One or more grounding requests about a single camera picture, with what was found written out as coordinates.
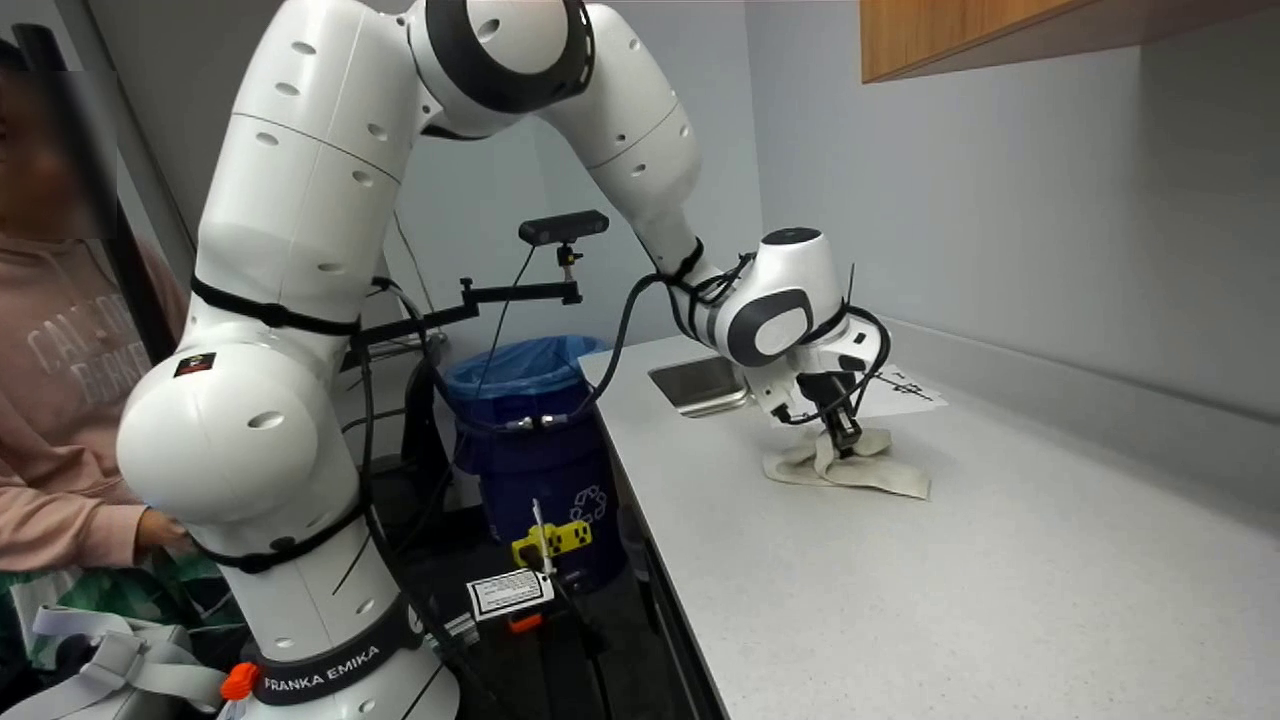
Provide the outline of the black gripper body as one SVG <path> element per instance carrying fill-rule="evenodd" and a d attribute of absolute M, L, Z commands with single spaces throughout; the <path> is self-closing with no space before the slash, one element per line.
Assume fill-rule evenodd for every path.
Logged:
<path fill-rule="evenodd" d="M 855 391 L 855 379 L 848 374 L 805 374 L 798 376 L 798 396 L 837 434 L 850 434 L 855 429 L 850 391 Z"/>

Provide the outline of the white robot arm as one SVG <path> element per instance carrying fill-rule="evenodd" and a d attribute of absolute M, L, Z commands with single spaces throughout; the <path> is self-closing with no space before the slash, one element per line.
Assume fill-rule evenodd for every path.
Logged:
<path fill-rule="evenodd" d="M 686 223 L 692 122 L 606 0 L 285 0 L 223 127 L 175 342 L 127 396 L 117 459 L 230 588 L 253 646 L 216 720 L 456 720 L 442 630 L 370 535 L 336 376 L 379 331 L 366 290 L 425 135 L 549 122 L 627 219 L 676 327 L 785 424 L 859 441 L 889 327 L 817 229 L 711 270 Z"/>

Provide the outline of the person's hand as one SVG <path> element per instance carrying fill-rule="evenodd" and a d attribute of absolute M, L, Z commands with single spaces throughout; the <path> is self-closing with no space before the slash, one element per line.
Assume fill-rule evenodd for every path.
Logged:
<path fill-rule="evenodd" d="M 168 513 L 145 513 L 136 525 L 136 555 L 179 547 L 184 540 L 187 540 L 187 530 L 175 525 Z"/>

